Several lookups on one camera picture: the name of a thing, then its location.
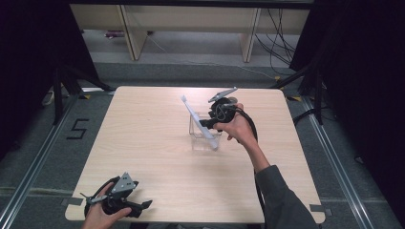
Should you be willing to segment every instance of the sleeve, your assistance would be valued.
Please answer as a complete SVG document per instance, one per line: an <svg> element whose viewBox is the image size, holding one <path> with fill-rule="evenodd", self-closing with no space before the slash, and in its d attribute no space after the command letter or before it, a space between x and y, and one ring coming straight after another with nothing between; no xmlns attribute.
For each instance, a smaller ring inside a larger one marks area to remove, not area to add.
<svg viewBox="0 0 405 229"><path fill-rule="evenodd" d="M318 228L312 215L289 190L277 166L256 174L265 201L265 218L269 229Z"/></svg>

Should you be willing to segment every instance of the wooden table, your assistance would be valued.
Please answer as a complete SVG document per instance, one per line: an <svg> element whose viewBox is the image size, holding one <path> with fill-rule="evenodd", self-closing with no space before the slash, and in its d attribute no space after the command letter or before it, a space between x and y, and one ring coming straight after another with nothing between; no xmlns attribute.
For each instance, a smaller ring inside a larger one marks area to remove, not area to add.
<svg viewBox="0 0 405 229"><path fill-rule="evenodd" d="M190 115L184 94L196 112L207 113L208 99L219 88L120 87L99 130L77 183L79 193L92 195L109 178L128 172L139 181L128 200L152 199L139 219L144 222L263 223L253 167L242 145L220 138L218 151L193 150ZM309 208L320 204L309 167L283 93L239 89L232 96L254 120L259 143L270 164L277 164L288 186ZM84 220L83 208L70 205L69 220ZM312 213L315 221L324 213Z"/></svg>

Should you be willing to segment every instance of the human hand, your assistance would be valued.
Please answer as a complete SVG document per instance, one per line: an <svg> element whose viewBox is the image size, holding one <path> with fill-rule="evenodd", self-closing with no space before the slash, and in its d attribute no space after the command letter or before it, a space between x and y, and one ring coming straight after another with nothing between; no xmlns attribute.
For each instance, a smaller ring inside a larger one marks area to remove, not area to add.
<svg viewBox="0 0 405 229"><path fill-rule="evenodd" d="M238 103L236 106L241 110L244 109L242 103ZM227 132L229 134L228 140L235 138L244 146L252 140L256 141L248 121L239 113L236 113L233 119L228 123L216 123L214 129Z"/></svg>
<svg viewBox="0 0 405 229"><path fill-rule="evenodd" d="M244 105L241 103L236 104L236 106L241 110L244 109ZM241 114L236 113L232 121L228 123L216 123L214 129L227 132L229 134L228 140L236 138L245 147L256 173L270 165L262 149L259 147L249 122Z"/></svg>
<svg viewBox="0 0 405 229"><path fill-rule="evenodd" d="M113 186L114 183L111 182L106 185L98 194L99 197L103 196L107 190ZM126 217L132 211L131 208L123 208L118 212L107 215L104 210L102 210L101 202L90 206L89 212L87 213L86 219L82 225L82 229L107 229L110 228L117 220Z"/></svg>

